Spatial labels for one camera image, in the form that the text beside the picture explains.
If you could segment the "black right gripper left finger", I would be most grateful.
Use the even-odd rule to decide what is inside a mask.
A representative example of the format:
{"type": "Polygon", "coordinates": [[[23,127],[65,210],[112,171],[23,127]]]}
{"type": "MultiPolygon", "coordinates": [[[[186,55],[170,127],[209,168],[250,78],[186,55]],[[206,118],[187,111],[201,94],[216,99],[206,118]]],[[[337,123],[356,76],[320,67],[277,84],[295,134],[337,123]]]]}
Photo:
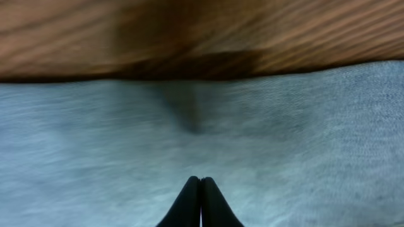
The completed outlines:
{"type": "Polygon", "coordinates": [[[201,216],[199,185],[198,177],[189,177],[157,227],[199,227],[201,216]]]}

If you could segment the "light blue denim jeans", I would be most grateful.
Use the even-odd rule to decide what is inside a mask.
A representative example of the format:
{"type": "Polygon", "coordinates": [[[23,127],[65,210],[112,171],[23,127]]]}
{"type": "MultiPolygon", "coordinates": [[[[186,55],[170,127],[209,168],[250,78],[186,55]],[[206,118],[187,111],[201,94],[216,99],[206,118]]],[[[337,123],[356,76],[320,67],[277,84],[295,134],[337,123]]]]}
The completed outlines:
{"type": "Polygon", "coordinates": [[[193,90],[2,85],[1,225],[155,226],[192,175],[246,226],[403,224],[401,61],[193,90]]]}

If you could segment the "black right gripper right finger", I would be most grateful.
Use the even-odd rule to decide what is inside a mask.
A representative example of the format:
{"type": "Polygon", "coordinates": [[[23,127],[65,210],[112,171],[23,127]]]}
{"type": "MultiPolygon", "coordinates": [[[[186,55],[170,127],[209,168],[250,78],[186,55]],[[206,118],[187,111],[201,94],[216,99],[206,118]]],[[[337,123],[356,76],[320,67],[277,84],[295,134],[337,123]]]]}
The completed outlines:
{"type": "Polygon", "coordinates": [[[201,180],[202,227],[244,227],[211,177],[201,180]]]}

